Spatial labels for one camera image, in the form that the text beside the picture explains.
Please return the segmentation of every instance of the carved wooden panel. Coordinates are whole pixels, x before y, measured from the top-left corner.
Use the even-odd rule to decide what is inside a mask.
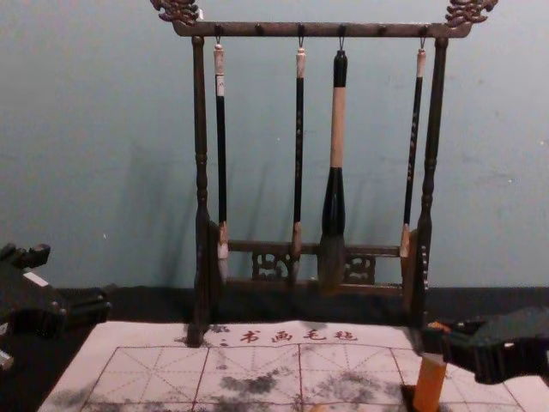
[[[288,277],[291,267],[289,254],[256,253],[251,254],[252,280],[281,281]]]
[[[376,258],[364,255],[348,255],[343,282],[373,285],[376,282]]]

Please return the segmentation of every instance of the wooden brush rack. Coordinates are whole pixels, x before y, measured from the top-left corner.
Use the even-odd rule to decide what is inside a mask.
[[[347,245],[346,272],[340,285],[341,293],[376,294],[402,297],[407,324],[414,328],[425,325],[425,293],[431,247],[431,206],[437,165],[438,140],[443,104],[444,69],[450,39],[467,37],[473,25],[486,20],[498,0],[449,0],[446,22],[442,23],[334,23],[334,22],[266,22],[266,21],[200,21],[195,0],[151,0],[161,12],[160,18],[172,24],[177,35],[189,37],[193,47],[194,117],[196,151],[196,278],[195,313],[189,325],[187,345],[199,347],[208,330],[212,311],[226,287],[261,289],[317,289],[315,281],[289,282],[283,273],[290,270],[290,242],[229,240],[229,251],[252,254],[251,279],[227,279],[220,276],[217,244],[220,230],[208,212],[208,160],[206,132],[206,96],[204,86],[203,45],[205,37],[345,37],[354,38],[433,38],[435,60],[431,86],[431,101],[425,145],[425,177],[421,196],[421,213],[417,227],[406,235],[407,253],[402,245]],[[408,179],[413,180],[408,168]],[[301,253],[317,255],[318,244],[303,244]],[[375,283],[376,258],[399,258],[402,282]]]

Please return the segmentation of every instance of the teal wall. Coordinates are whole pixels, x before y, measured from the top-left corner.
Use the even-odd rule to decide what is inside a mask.
[[[207,20],[441,21],[446,2],[202,0]],[[547,286],[546,2],[505,1],[450,42],[432,210],[431,285]],[[213,41],[205,45],[209,209],[217,218]],[[232,238],[289,240],[295,39],[223,39]],[[347,39],[347,243],[398,244],[411,39]],[[306,39],[305,241],[320,238],[337,39]],[[427,41],[413,222],[431,88]],[[190,286],[196,211],[192,64],[148,0],[0,3],[0,237],[52,246],[56,286]],[[235,276],[250,268],[231,256]],[[398,261],[377,279],[398,282]],[[305,260],[303,277],[316,265]]]

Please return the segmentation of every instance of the carved wooden finial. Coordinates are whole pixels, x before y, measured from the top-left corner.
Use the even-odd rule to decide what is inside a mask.
[[[474,24],[485,21],[488,17],[482,15],[484,10],[490,12],[498,4],[498,0],[450,0],[446,15],[448,27],[458,27],[462,24]]]
[[[198,6],[195,0],[151,0],[153,7],[163,13],[159,18],[163,21],[180,21],[185,26],[194,26],[198,18]]]

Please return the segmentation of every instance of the gray ink smudge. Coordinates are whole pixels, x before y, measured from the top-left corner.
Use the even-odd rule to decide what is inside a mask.
[[[303,397],[300,394],[296,394],[293,397],[292,412],[303,411]]]
[[[145,403],[142,412],[191,412],[192,407],[167,408],[162,402]]]
[[[51,401],[60,409],[70,409],[82,405],[86,402],[87,396],[93,388],[93,384],[88,385],[79,391],[65,390],[56,393],[51,397]]]
[[[227,328],[225,325],[223,324],[212,324],[209,329],[213,332],[213,333],[221,333],[221,332],[230,332],[229,328]]]
[[[391,405],[391,406],[387,405],[383,407],[382,412],[400,412],[402,410],[406,410],[406,409],[401,409],[400,405]]]
[[[307,345],[307,344],[301,345],[302,356],[303,354],[307,354],[309,352],[312,352],[313,350],[315,350],[315,345]],[[297,358],[298,356],[299,356],[299,351],[292,355],[293,358]]]
[[[451,406],[449,405],[438,405],[438,412],[453,412],[454,410],[452,409]]]
[[[230,376],[225,376],[221,379],[221,387],[229,391],[237,391],[245,393],[268,393],[273,390],[276,385],[276,380],[273,376],[278,375],[278,369],[259,376],[255,379],[235,379]]]
[[[345,402],[368,403],[374,397],[374,392],[379,390],[380,383],[369,378],[366,373],[344,372],[330,376],[313,391]]]
[[[395,382],[388,382],[383,388],[383,392],[390,397],[401,397],[402,395],[402,386]]]
[[[123,410],[123,403],[102,403],[101,405],[91,403],[86,409],[88,412],[123,412]]]
[[[268,403],[248,403],[242,397],[214,397],[217,401],[212,412],[268,412]]]

